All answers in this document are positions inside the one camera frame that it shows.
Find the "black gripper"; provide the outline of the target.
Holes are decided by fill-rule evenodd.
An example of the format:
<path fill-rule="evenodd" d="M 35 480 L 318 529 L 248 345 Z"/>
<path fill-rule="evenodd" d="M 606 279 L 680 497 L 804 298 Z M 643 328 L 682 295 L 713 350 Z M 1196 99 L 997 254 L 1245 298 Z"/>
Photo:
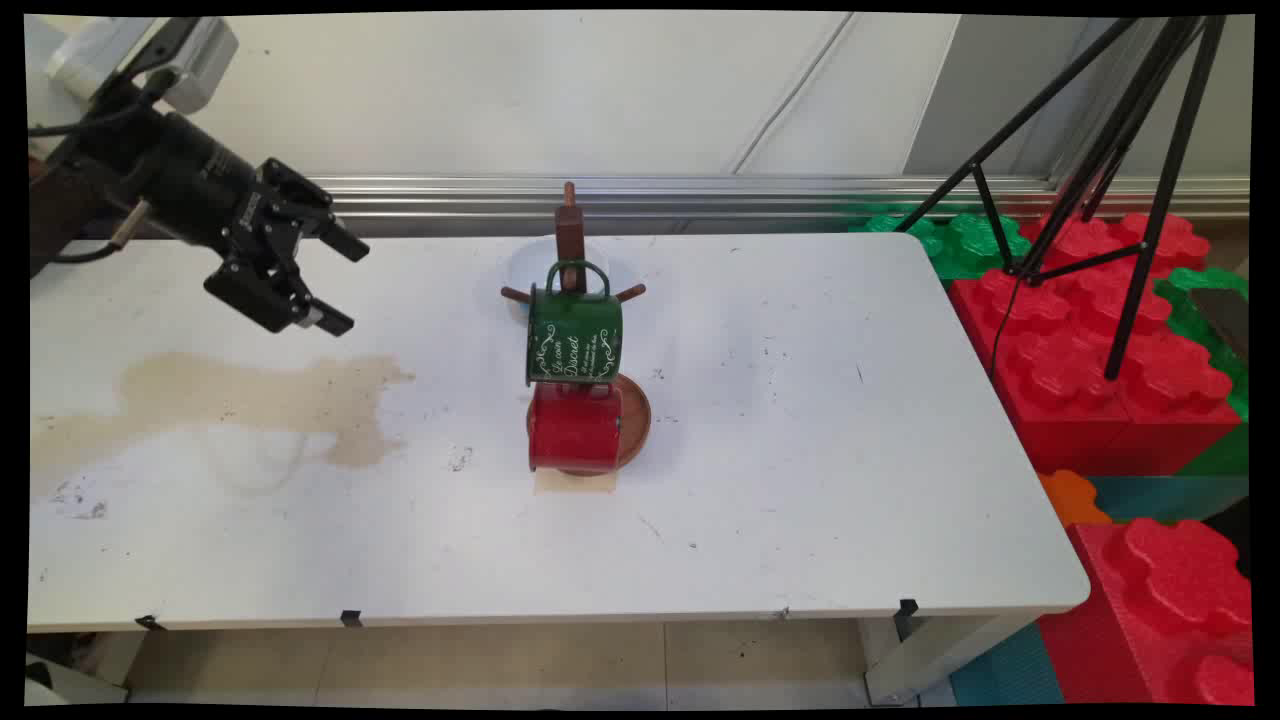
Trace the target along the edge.
<path fill-rule="evenodd" d="M 316 327 L 340 337 L 355 319 L 302 278 L 301 234 L 352 263 L 370 252 L 319 184 L 278 158 L 257 167 L 178 111 L 154 109 L 155 90 L 108 88 L 68 128 L 68 161 L 128 208 L 223 261 L 204 290 L 271 333 Z"/>

